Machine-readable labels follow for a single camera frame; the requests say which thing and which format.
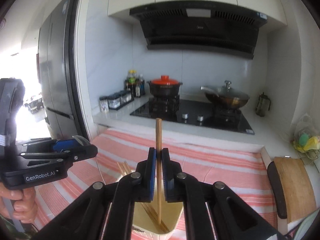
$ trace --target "striped tablecloth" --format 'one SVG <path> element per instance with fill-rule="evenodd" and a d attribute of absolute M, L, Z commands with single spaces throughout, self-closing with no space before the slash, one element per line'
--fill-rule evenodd
<path fill-rule="evenodd" d="M 120 176 L 117 162 L 127 161 L 135 169 L 138 162 L 147 158 L 149 147 L 155 146 L 153 134 L 132 134 L 111 128 L 97 136 L 92 143 L 98 147 L 97 160 L 106 183 L 115 182 Z M 189 144 L 165 137 L 163 147 L 169 148 L 170 158 L 179 162 L 184 172 L 209 184 L 223 181 L 271 225 L 277 227 L 275 200 L 260 153 Z M 37 187 L 36 202 L 39 209 L 35 225 L 41 229 L 96 181 L 102 180 L 96 159 L 93 158 L 74 163 L 66 179 Z M 146 236 L 133 233 L 132 239 L 146 239 Z M 183 215 L 170 239 L 186 239 Z"/>

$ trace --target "gas stove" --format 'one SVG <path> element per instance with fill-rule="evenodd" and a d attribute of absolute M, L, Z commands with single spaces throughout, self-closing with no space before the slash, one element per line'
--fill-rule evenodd
<path fill-rule="evenodd" d="M 130 115 L 151 119 L 161 118 L 201 127 L 254 134 L 251 126 L 239 109 L 225 109 L 212 103 L 174 98 L 149 98 L 143 106 Z"/>

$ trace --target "beige container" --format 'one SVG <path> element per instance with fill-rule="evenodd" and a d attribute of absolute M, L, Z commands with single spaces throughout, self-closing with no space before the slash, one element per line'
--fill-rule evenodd
<path fill-rule="evenodd" d="M 142 207 L 141 203 L 136 202 L 134 205 L 133 224 L 132 227 L 138 235 L 142 235 L 149 239 L 154 240 L 168 240 L 173 230 L 177 227 L 179 219 L 183 211 L 183 203 L 167 203 L 164 198 L 164 189 L 162 183 L 162 215 L 161 219 L 169 229 L 169 233 L 164 233 L 161 229 L 156 227 L 148 214 Z M 155 181 L 155 193 L 153 201 L 150 203 L 152 207 L 157 211 L 157 185 Z"/>

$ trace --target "silver refrigerator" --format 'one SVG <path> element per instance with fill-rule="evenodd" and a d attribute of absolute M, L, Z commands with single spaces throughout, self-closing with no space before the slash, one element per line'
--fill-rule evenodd
<path fill-rule="evenodd" d="M 73 58 L 76 5 L 62 0 L 39 33 L 38 76 L 53 138 L 81 135 L 88 139 L 78 99 Z"/>

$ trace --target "black range hood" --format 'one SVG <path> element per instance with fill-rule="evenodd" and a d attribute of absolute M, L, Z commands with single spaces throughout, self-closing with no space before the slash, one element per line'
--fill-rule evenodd
<path fill-rule="evenodd" d="M 267 16 L 237 5 L 200 0 L 148 4 L 130 10 L 148 49 L 197 49 L 253 58 Z"/>

